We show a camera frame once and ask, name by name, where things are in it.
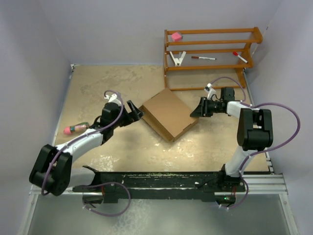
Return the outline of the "brown cardboard box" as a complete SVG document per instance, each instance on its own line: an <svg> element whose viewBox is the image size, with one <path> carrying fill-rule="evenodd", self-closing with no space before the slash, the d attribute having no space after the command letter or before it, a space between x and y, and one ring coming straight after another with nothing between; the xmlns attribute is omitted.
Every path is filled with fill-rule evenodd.
<svg viewBox="0 0 313 235"><path fill-rule="evenodd" d="M145 101L139 109L142 117L165 141L175 142L198 122L192 110L168 88Z"/></svg>

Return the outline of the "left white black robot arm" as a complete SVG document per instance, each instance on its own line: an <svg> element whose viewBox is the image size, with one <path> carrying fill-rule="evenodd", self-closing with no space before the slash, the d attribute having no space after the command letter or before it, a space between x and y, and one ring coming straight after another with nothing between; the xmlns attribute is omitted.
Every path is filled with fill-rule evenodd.
<svg viewBox="0 0 313 235"><path fill-rule="evenodd" d="M68 187L84 186L88 191L99 190L101 181L96 171L88 166L72 169L72 164L90 150L106 143L115 128L139 121L144 113L130 100L130 112L123 104L108 102L94 123L81 135L63 144L46 144L38 154L31 170L29 181L42 189L42 193L59 196Z"/></svg>

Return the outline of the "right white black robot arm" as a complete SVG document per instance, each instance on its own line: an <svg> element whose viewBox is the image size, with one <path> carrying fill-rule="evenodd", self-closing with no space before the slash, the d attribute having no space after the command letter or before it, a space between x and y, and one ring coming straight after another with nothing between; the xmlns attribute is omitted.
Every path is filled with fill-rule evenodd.
<svg viewBox="0 0 313 235"><path fill-rule="evenodd" d="M207 97L201 97L190 117L208 118L215 113L223 113L238 118L238 146L232 158L222 168L221 175L217 177L218 188L222 191L230 191L234 186L246 184L243 180L243 172L250 163L252 155L272 145L271 111L243 105L235 99L235 92L231 87L222 88L221 96L217 100L213 100L216 91L210 84L204 90L208 93Z"/></svg>

